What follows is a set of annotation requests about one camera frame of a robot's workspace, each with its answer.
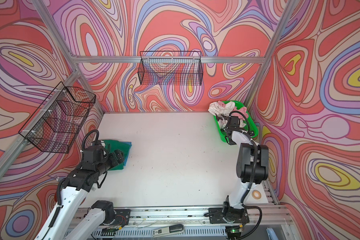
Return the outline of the white t shirt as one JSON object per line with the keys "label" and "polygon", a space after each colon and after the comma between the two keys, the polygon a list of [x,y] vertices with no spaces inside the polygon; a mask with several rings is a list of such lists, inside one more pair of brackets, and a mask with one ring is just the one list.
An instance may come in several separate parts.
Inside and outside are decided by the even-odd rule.
{"label": "white t shirt", "polygon": [[228,102],[227,104],[222,101],[213,102],[209,105],[208,112],[216,117],[217,120],[227,120],[229,114],[235,109],[234,102]]}

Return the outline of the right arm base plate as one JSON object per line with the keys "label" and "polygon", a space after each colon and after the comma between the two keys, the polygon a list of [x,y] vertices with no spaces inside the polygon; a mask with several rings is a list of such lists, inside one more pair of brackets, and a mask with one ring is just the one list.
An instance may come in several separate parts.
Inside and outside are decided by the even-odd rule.
{"label": "right arm base plate", "polygon": [[243,224],[250,222],[249,214],[245,209],[234,209],[232,207],[224,210],[221,208],[209,208],[204,214],[208,217],[211,224]]}

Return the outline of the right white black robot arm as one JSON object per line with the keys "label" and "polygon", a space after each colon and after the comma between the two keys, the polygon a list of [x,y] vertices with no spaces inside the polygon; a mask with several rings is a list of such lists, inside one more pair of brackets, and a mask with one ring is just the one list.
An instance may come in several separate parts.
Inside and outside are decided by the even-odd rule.
{"label": "right white black robot arm", "polygon": [[229,113],[222,132],[229,145],[239,147],[236,164],[238,182],[223,203],[222,218],[227,223],[241,220],[247,223],[248,205],[262,202],[260,185],[268,178],[269,149],[253,139],[255,132],[249,120],[239,111]]}

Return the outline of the green plastic basket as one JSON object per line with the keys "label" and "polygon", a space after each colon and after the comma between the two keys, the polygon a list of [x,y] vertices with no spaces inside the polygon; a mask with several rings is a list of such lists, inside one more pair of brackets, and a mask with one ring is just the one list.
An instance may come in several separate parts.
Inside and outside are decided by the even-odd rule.
{"label": "green plastic basket", "polygon": [[[239,101],[221,101],[221,103],[224,103],[225,105],[229,104],[229,103],[234,103],[235,104],[235,108],[237,108],[238,110],[242,110],[242,109],[246,109],[245,105]],[[250,116],[249,112],[247,112],[248,115],[248,122],[249,122],[249,126],[251,128],[252,131],[252,138],[256,138],[259,134],[259,130],[258,127],[256,126],[256,124],[254,123],[252,117]],[[228,143],[227,141],[227,134],[225,132],[223,132],[223,130],[220,128],[219,125],[219,121],[218,118],[216,116],[214,116],[217,128],[218,128],[218,133],[220,135],[220,139],[224,142],[224,143]]]}

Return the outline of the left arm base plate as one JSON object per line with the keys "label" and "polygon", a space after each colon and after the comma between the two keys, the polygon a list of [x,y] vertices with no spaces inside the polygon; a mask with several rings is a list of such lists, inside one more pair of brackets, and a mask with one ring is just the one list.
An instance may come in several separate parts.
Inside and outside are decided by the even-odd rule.
{"label": "left arm base plate", "polygon": [[105,220],[100,226],[126,226],[129,224],[131,209],[114,209],[113,213],[106,210]]}

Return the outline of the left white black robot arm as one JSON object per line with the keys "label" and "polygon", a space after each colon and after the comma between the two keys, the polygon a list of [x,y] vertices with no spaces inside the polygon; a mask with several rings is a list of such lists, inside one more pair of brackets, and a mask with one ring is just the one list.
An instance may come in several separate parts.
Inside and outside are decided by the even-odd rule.
{"label": "left white black robot arm", "polygon": [[67,177],[59,181],[56,190],[57,203],[36,236],[37,240],[86,240],[101,225],[104,232],[118,232],[127,224],[125,217],[118,223],[113,202],[98,200],[84,219],[69,233],[66,231],[75,213],[93,186],[100,189],[110,169],[124,163],[121,151],[108,151],[98,139],[99,131],[92,130],[81,143],[82,159]]}

